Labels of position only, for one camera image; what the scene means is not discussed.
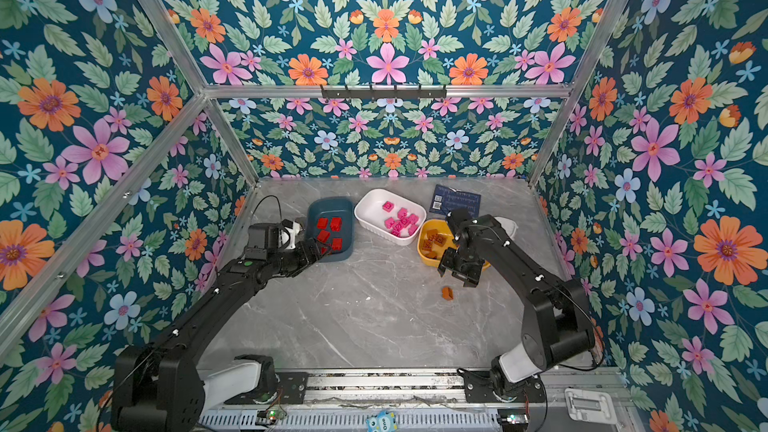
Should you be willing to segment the pink lego brick cluster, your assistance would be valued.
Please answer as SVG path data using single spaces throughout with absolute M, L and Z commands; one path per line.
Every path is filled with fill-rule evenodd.
M 384 225 L 386 230 L 395 237 L 401 235 L 403 223 L 400 220 L 396 220 L 394 217 L 389 217 L 385 220 Z

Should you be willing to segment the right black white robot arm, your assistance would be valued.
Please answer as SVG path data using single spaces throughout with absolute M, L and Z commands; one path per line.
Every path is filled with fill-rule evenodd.
M 488 264 L 523 305 L 518 343 L 494 358 L 489 371 L 496 396 L 512 399 L 533 377 L 594 348 L 589 299 L 578 280 L 561 279 L 539 265 L 491 215 L 474 218 L 460 208 L 446 219 L 456 246 L 443 253 L 438 272 L 476 287 Z

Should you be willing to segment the pink double lego brick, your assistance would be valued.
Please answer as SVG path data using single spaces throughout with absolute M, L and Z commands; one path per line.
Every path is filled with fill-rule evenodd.
M 417 214 L 412 213 L 406 208 L 400 208 L 397 212 L 398 223 L 403 227 L 417 224 L 419 217 Z

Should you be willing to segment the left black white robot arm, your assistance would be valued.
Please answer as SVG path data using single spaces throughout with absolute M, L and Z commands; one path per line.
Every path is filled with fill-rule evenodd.
M 198 363 L 230 318 L 274 278 L 295 277 L 330 248 L 310 238 L 291 249 L 260 250 L 228 262 L 211 288 L 144 347 L 115 362 L 110 424 L 116 431 L 190 431 L 210 408 L 244 394 L 279 394 L 272 358 L 240 355 L 201 376 Z

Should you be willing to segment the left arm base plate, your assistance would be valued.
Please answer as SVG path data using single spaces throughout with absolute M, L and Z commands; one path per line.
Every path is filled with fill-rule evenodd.
M 241 403 L 254 405 L 303 404 L 308 379 L 306 372 L 278 371 L 274 379 L 262 380 L 254 390 L 240 394 L 237 399 Z

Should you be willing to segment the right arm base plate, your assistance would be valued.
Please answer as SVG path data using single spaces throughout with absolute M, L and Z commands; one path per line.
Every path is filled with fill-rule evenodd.
M 512 383 L 495 370 L 457 368 L 456 372 L 463 380 L 465 400 L 468 403 L 544 404 L 547 401 L 545 385 L 536 375 Z

